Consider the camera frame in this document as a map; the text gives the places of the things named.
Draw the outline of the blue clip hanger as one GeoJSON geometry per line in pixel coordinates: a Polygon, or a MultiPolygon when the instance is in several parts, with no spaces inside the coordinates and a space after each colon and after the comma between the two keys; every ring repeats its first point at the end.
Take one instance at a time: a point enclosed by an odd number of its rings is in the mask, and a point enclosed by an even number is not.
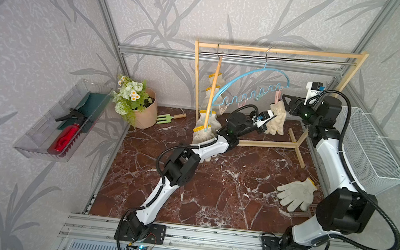
{"type": "Polygon", "coordinates": [[[269,47],[266,52],[262,55],[258,55],[259,59],[264,60],[264,65],[262,68],[259,66],[252,70],[238,75],[234,79],[229,80],[223,86],[220,86],[220,90],[217,96],[223,98],[222,108],[225,111],[229,106],[236,104],[241,108],[246,105],[248,101],[260,100],[268,93],[280,94],[283,89],[287,89],[290,86],[290,78],[283,71],[278,68],[273,68],[269,65],[269,60],[272,61],[273,58],[270,57],[270,53],[274,50],[273,47],[269,47]],[[245,87],[245,90],[241,89],[238,93],[228,92],[228,89],[233,89],[234,84],[241,84],[245,81],[250,82],[250,85],[245,87]]]}

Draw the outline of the white glove red spot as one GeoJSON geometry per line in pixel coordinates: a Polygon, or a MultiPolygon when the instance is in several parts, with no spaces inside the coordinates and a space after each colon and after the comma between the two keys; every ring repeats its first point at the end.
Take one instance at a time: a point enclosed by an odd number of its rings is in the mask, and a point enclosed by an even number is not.
{"type": "Polygon", "coordinates": [[[211,87],[208,87],[205,90],[206,94],[205,94],[205,98],[204,98],[202,104],[200,105],[200,110],[205,112],[208,107],[208,104],[211,103],[212,104],[211,110],[215,111],[218,116],[221,116],[224,113],[223,106],[222,106],[223,98],[221,96],[217,96],[217,93],[220,90],[220,86],[217,85],[215,87],[213,97],[211,97],[211,90],[212,90],[211,87]]]}

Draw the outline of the orange clip hanger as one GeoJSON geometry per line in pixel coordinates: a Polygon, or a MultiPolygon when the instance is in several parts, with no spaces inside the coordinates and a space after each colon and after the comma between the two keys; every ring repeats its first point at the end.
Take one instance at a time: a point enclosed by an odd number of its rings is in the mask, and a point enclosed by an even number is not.
{"type": "Polygon", "coordinates": [[[213,80],[212,80],[210,96],[209,96],[208,105],[207,105],[207,108],[206,108],[207,117],[206,117],[205,122],[204,122],[204,127],[205,128],[208,126],[207,125],[208,121],[209,121],[208,118],[209,118],[209,115],[211,114],[211,111],[212,111],[212,103],[213,103],[213,99],[214,99],[214,95],[215,95],[215,89],[216,89],[219,73],[220,73],[220,70],[221,70],[222,57],[220,56],[220,53],[219,53],[219,47],[220,47],[220,43],[217,44],[218,64],[216,66],[216,71],[215,71],[215,74],[214,74],[214,77],[213,77],[213,80]]]}

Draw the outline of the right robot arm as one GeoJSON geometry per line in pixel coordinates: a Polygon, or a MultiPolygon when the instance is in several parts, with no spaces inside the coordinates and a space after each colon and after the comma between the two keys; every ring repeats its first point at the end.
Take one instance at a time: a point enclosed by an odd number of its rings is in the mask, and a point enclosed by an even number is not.
{"type": "Polygon", "coordinates": [[[397,226],[378,205],[376,197],[364,190],[346,157],[344,139],[352,117],[350,100],[334,90],[319,92],[307,100],[290,95],[283,95],[282,100],[286,111],[299,116],[307,126],[332,190],[318,203],[315,215],[292,226],[283,239],[301,247],[319,246],[330,239],[339,239],[361,250],[400,250],[397,226]],[[363,232],[375,212],[392,231],[394,242],[389,249],[374,249],[347,237],[363,232]]]}

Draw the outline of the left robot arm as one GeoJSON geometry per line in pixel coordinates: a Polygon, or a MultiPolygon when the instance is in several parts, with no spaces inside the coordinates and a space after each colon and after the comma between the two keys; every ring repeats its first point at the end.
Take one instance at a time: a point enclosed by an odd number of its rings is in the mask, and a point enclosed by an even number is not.
{"type": "Polygon", "coordinates": [[[234,149],[244,135],[265,132],[267,123],[274,117],[271,110],[259,112],[255,105],[245,105],[233,111],[212,138],[164,150],[156,159],[159,182],[140,207],[124,212],[115,239],[142,241],[147,238],[161,208],[173,192],[191,181],[200,162],[234,149]]]}

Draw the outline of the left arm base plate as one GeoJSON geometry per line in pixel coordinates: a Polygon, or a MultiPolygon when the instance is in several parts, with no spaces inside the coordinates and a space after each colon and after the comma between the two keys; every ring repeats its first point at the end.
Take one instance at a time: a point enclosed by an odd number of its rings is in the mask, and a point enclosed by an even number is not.
{"type": "Polygon", "coordinates": [[[150,224],[144,226],[133,224],[128,220],[124,220],[118,225],[114,235],[115,240],[128,242],[146,242],[150,244],[162,245],[166,236],[167,226],[163,224],[150,224]]]}

